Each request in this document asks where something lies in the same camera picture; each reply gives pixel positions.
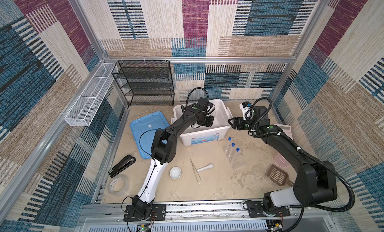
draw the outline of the white plastic bin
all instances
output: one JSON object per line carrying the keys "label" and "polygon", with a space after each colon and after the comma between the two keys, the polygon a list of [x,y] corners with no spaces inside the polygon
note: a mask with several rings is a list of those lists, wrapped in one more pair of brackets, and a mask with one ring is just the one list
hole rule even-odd
{"label": "white plastic bin", "polygon": [[[214,112],[210,114],[215,117],[213,125],[211,127],[200,126],[197,129],[192,129],[189,126],[180,135],[183,145],[188,146],[223,139],[228,129],[231,128],[228,119],[233,116],[229,108],[226,108],[223,101],[219,99],[210,100],[210,102],[215,105]],[[173,108],[173,114],[175,117],[170,119],[172,123],[182,116],[181,105],[176,105]]]}

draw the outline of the black stapler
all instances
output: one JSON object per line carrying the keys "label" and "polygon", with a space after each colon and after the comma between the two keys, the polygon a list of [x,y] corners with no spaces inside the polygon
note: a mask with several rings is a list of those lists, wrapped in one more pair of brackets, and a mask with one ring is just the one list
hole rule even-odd
{"label": "black stapler", "polygon": [[129,154],[126,157],[122,158],[122,160],[118,162],[117,165],[112,167],[112,169],[108,171],[108,174],[111,178],[113,178],[135,162],[136,162],[136,158],[134,158]]}

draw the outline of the wire shelf rack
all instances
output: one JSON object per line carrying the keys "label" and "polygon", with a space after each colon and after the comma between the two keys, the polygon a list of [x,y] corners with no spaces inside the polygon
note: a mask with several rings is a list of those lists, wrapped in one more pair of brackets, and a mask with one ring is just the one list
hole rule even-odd
{"label": "wire shelf rack", "polygon": [[129,105],[173,105],[169,61],[118,61],[113,77]]}
{"label": "wire shelf rack", "polygon": [[115,64],[102,64],[65,116],[70,126],[89,126],[99,109],[112,81]]}

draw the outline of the marbled surface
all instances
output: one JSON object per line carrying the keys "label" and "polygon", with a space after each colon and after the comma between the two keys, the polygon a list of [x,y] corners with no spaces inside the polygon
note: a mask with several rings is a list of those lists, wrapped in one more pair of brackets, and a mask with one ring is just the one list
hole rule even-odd
{"label": "marbled surface", "polygon": [[[233,116],[242,116],[238,107],[239,102],[224,102],[229,107]],[[260,102],[258,105],[267,106],[268,103]],[[118,163],[124,156],[131,154],[136,157],[136,162],[120,174],[129,180],[127,195],[115,196],[105,190],[103,203],[119,203],[126,196],[134,196],[138,193],[147,175],[150,160],[142,159],[131,133],[130,123],[144,115],[155,111],[161,111],[168,122],[173,117],[173,106],[131,106],[123,136],[120,141],[113,165]],[[271,124],[276,119],[269,112]],[[224,149],[227,138],[231,136],[236,147],[241,148],[243,167],[233,170],[228,159],[225,157]],[[261,139],[248,136],[246,131],[229,129],[226,138],[192,146],[184,146],[181,139],[177,143],[177,153],[172,162],[165,168],[156,190],[155,201],[198,201],[211,199],[247,199],[262,198],[265,192],[279,190],[285,186],[278,186],[266,177],[268,168],[273,163],[276,150],[265,144]],[[201,181],[196,181],[192,165],[198,169],[209,163],[213,163],[212,169],[200,172]],[[169,171],[172,167],[180,167],[182,174],[178,179],[172,179]],[[290,180],[295,181],[296,173],[292,167],[284,169],[290,175]]]}

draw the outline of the bin label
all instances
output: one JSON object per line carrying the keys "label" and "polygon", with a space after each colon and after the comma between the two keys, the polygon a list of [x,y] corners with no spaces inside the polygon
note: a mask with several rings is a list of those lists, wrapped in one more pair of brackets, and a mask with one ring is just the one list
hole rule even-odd
{"label": "bin label", "polygon": [[207,135],[203,135],[203,136],[192,137],[191,138],[191,144],[200,144],[200,143],[204,143],[204,142],[218,140],[219,136],[220,136],[220,133],[207,134]]}

